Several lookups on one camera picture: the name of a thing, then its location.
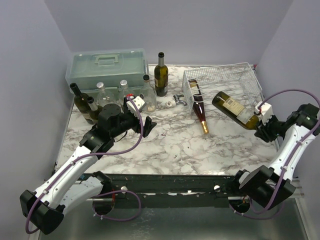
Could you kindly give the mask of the green bottle black cap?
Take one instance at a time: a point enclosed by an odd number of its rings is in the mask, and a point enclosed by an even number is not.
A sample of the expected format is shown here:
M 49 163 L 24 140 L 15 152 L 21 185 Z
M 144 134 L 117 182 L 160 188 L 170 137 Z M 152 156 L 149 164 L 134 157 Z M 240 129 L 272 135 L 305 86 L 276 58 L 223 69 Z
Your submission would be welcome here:
M 244 129 L 257 129 L 257 124 L 260 120 L 254 112 L 245 108 L 241 103 L 223 91 L 218 92 L 211 103 Z

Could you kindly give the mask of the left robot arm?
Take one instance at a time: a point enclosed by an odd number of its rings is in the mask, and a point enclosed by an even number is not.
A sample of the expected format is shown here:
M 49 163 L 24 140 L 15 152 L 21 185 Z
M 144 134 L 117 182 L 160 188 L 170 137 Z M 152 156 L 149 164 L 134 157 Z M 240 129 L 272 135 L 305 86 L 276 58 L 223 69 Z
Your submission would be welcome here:
M 23 215 L 26 217 L 25 231 L 31 235 L 41 231 L 52 233 L 64 216 L 73 208 L 92 197 L 107 197 L 111 191 L 111 180 L 103 173 L 93 173 L 84 182 L 76 184 L 81 175 L 102 156 L 115 156 L 110 149 L 115 138 L 128 130 L 145 138 L 156 126 L 141 111 L 146 102 L 140 96 L 128 95 L 123 99 L 123 109 L 110 103 L 98 114 L 97 123 L 83 136 L 71 157 L 36 190 L 25 190 L 20 195 Z

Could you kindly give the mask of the dark green brown-label wine bottle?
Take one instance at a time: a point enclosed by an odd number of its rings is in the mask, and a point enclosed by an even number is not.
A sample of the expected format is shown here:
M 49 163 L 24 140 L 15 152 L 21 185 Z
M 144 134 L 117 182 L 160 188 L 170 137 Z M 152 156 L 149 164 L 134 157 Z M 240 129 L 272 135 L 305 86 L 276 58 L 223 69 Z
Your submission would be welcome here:
M 164 97 L 168 92 L 168 67 L 164 63 L 165 54 L 158 53 L 158 65 L 154 68 L 154 84 L 157 96 Z

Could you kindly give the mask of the clear bottle dark label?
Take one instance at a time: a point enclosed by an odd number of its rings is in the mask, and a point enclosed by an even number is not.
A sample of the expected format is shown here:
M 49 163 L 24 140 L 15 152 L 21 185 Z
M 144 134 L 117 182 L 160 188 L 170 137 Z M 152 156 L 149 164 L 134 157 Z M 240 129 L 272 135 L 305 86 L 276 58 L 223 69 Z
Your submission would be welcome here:
M 123 101 L 124 98 L 127 97 L 127 95 L 131 94 L 131 90 L 129 88 L 127 80 L 125 79 L 120 81 L 120 87 L 121 87 L 121 90 L 119 92 L 119 99 Z

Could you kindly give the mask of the clear bottle red cap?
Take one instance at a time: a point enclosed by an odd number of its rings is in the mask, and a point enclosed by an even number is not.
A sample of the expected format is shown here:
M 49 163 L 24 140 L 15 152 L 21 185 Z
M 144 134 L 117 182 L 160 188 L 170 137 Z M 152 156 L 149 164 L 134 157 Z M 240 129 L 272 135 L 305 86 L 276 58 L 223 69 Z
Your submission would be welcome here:
M 98 82 L 96 84 L 96 87 L 98 89 L 98 95 L 97 95 L 97 103 L 104 107 L 107 104 L 116 104 L 117 99 L 114 95 L 114 91 L 105 88 L 105 85 L 103 82 Z

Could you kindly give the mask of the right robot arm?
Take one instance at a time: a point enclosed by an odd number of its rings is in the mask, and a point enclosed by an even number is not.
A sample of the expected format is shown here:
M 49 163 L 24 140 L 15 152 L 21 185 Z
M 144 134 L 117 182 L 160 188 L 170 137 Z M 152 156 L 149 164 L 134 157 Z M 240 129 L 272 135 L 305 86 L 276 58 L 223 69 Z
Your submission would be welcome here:
M 281 137 L 283 142 L 270 166 L 262 165 L 252 172 L 238 171 L 230 191 L 236 196 L 250 197 L 267 210 L 289 198 L 296 189 L 291 183 L 295 168 L 320 133 L 319 110 L 310 103 L 302 104 L 286 121 L 279 121 L 269 103 L 259 102 L 254 109 L 259 119 L 255 136 L 268 141 Z

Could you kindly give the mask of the dark green bottle black neck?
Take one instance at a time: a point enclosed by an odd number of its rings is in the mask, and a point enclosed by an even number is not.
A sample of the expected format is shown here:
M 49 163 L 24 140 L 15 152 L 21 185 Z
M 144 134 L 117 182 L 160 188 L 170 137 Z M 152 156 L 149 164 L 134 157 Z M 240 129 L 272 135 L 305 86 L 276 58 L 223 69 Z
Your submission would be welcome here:
M 89 96 L 86 93 L 81 92 L 76 83 L 71 83 L 69 87 L 74 93 L 74 98 L 73 98 L 74 104 L 76 105 L 76 107 L 78 108 L 78 110 L 80 111 L 84 119 L 86 120 L 86 122 L 88 124 L 93 125 L 94 122 L 90 117 L 91 108 L 87 103 L 87 98 Z

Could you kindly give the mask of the clear glass wine bottle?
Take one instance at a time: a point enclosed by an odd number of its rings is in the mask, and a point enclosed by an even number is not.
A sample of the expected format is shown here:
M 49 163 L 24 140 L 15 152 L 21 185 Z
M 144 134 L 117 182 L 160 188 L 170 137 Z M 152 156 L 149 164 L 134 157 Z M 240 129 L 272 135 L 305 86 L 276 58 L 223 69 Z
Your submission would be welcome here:
M 155 89 L 151 86 L 149 75 L 145 74 L 143 76 L 143 81 L 143 87 L 140 90 L 140 96 L 146 103 L 143 110 L 147 113 L 152 113 L 157 108 L 157 95 Z

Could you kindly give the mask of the olive bottle silver cap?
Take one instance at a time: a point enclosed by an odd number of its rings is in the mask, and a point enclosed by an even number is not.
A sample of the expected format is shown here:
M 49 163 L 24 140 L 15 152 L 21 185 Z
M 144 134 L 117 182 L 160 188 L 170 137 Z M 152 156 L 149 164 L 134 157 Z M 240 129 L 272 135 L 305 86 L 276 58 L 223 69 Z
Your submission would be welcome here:
M 97 124 L 99 119 L 99 114 L 103 110 L 103 107 L 98 105 L 92 96 L 88 96 L 86 100 L 90 107 L 89 116 L 92 119 L 93 123 Z

